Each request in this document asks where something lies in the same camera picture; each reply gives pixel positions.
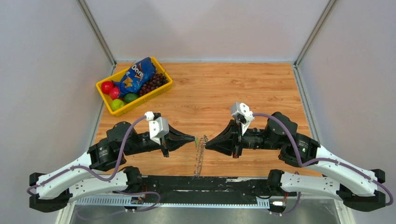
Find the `metal keyring holder plate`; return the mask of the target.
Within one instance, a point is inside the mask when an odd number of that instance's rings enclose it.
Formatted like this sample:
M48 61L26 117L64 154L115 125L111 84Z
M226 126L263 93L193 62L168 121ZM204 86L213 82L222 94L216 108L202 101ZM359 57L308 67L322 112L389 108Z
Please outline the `metal keyring holder plate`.
M203 158L204 158L204 150L205 145L208 142L208 138L206 135L203 135L199 140L199 145L196 148L196 165L194 170L193 179L199 178L201 175L202 167L203 167Z

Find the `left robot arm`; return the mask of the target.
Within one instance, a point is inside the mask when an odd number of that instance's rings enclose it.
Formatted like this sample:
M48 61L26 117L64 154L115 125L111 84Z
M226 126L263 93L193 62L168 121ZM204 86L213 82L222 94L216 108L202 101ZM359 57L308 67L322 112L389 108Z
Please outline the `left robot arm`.
M32 173L29 207L49 213L100 193L144 194L142 175L138 168L126 165L126 156L159 150L169 157L196 139L173 128L159 113L146 112L137 122L144 120L147 132L137 133L135 122L119 122L76 160L48 174Z

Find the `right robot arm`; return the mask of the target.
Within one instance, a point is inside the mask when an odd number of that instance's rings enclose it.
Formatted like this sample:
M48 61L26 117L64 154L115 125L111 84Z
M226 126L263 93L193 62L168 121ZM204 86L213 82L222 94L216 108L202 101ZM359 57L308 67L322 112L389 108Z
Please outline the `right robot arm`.
M267 190L311 193L341 201L353 210L370 212L384 208L393 201L384 193L385 172L381 169L359 168L328 151L318 141L297 132L297 124L280 112L266 115L263 129L249 124L263 113L235 115L227 127L206 144L206 149L239 158L243 149L279 150L278 158L296 168L307 168L321 177L304 176L279 169L270 171Z

